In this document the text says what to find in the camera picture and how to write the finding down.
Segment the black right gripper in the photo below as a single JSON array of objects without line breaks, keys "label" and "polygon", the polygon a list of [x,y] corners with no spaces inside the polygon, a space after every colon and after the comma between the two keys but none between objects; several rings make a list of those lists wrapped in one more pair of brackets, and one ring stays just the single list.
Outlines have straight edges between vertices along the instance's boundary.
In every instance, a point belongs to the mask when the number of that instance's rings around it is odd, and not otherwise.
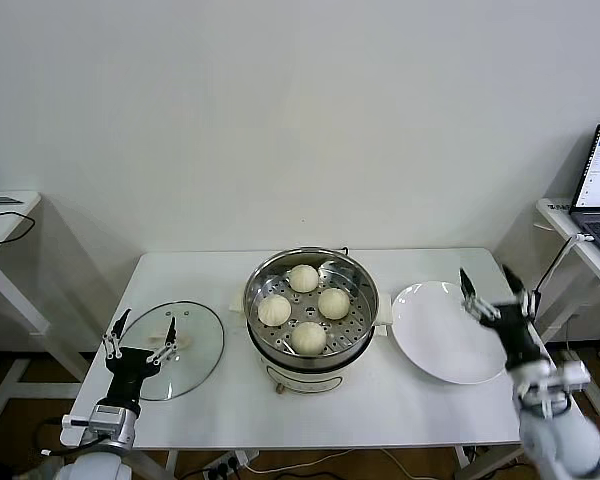
[{"label": "black right gripper", "polygon": [[502,265],[502,271],[519,304],[489,304],[476,294],[472,281],[461,268],[459,274],[464,309],[477,321],[481,321],[482,326],[496,332],[506,354],[506,370],[515,370],[538,361],[549,361],[529,331],[529,318],[537,315],[540,292],[537,289],[528,290],[507,265]]}]

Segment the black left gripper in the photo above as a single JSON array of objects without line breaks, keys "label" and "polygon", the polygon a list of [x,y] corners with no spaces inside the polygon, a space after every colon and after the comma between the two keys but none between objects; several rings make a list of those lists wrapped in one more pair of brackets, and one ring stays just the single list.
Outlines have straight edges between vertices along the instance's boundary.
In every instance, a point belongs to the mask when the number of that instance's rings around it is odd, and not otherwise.
[{"label": "black left gripper", "polygon": [[158,374],[158,366],[177,350],[176,318],[171,319],[164,346],[158,351],[120,348],[120,340],[131,309],[118,318],[102,336],[107,359],[106,368],[113,374],[104,404],[122,408],[139,408],[140,394],[146,379]]}]

